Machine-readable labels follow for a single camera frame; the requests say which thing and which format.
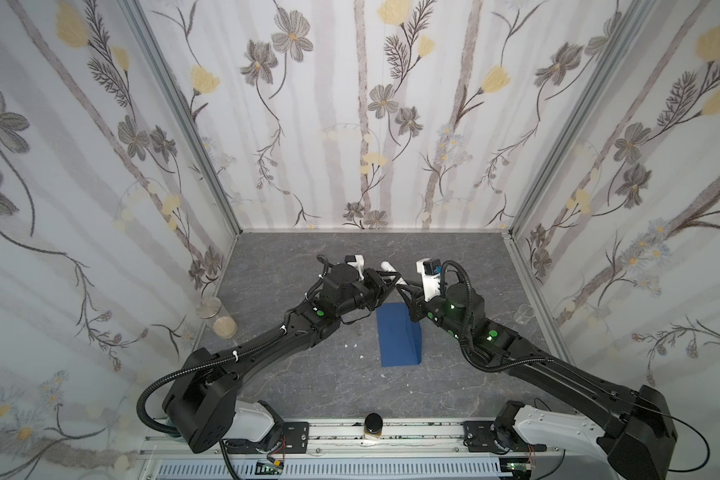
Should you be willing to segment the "white glue stick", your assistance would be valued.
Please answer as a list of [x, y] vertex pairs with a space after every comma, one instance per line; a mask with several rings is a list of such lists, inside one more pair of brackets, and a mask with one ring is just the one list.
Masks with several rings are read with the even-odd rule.
[[393, 282], [395, 285], [407, 284], [402, 274], [389, 261], [382, 261], [380, 267], [385, 280]]

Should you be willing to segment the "dark blue envelope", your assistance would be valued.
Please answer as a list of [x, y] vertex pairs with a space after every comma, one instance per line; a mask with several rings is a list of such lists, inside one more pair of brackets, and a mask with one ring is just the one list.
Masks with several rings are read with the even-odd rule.
[[417, 366], [422, 361], [422, 330], [410, 320], [404, 303], [385, 304], [376, 310], [381, 366]]

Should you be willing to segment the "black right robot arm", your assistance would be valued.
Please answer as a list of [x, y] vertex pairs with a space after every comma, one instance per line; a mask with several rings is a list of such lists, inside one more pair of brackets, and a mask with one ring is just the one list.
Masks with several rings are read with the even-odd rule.
[[492, 450], [555, 446], [603, 460], [624, 479], [666, 478], [678, 433], [656, 389], [606, 381], [543, 351], [488, 319], [482, 297], [465, 282], [445, 288], [401, 283], [397, 290], [412, 320], [428, 319], [451, 334], [470, 366], [506, 373], [573, 408], [562, 414], [507, 401], [491, 425]]

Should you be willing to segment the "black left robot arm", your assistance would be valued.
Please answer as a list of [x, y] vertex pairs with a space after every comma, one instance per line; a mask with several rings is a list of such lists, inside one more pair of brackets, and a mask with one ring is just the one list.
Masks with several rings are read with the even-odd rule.
[[401, 279], [394, 270], [327, 263], [278, 326], [215, 354], [200, 348], [181, 369], [147, 386], [136, 401], [138, 419], [151, 430], [182, 438], [194, 453], [208, 450], [232, 427], [238, 394], [255, 375], [318, 345], [345, 324], [345, 315], [373, 312]]

